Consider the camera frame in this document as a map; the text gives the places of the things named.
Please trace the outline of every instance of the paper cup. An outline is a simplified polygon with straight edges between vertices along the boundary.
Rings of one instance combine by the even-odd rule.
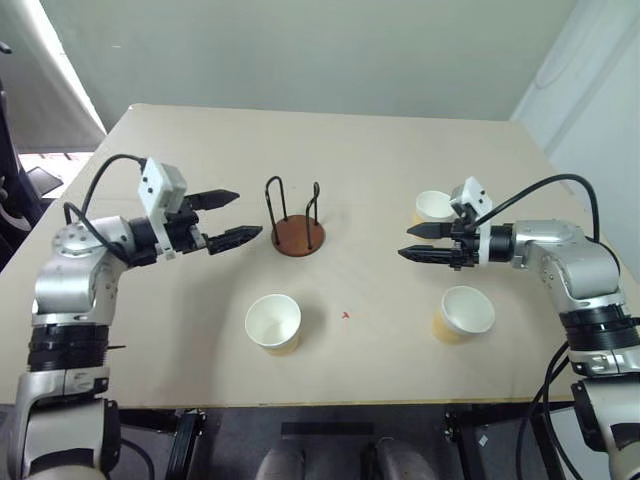
[[[442,342],[461,343],[489,331],[495,321],[491,300],[475,288],[457,286],[442,296],[431,331]]]
[[[444,192],[428,190],[416,198],[416,216],[422,222],[451,222],[456,217],[449,204],[451,197]]]
[[[251,305],[244,320],[249,338],[274,355],[295,350],[302,315],[296,301],[287,295],[262,297]]]

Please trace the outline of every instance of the table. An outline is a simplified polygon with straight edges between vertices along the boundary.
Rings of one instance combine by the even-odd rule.
[[[405,230],[419,192],[451,191],[474,175],[497,204],[554,173],[520,125],[133,105],[0,275],[0,402],[13,401],[25,370],[33,285],[63,224],[62,201],[79,204],[102,161],[122,152],[178,166],[189,192],[240,193],[202,213],[204,232],[265,226],[239,249],[122,276],[110,341],[127,348],[108,355],[108,395],[122,406],[517,401],[534,394],[564,341],[535,276],[499,264],[456,273],[396,253],[418,241]],[[320,183],[327,238],[309,257],[285,257],[271,245],[264,184],[272,175],[284,180],[290,214],[303,213]],[[133,164],[115,164],[90,217],[142,215],[138,180]],[[527,218],[568,219],[590,231],[589,215],[561,184],[495,222]],[[626,270],[623,280],[637,312],[638,284]],[[497,322],[450,346],[431,335],[430,322],[442,293],[458,284],[486,293]],[[274,292],[295,298],[303,312],[301,343],[288,356],[267,354],[244,332],[248,307]],[[553,398],[569,398],[574,379],[559,377]]]

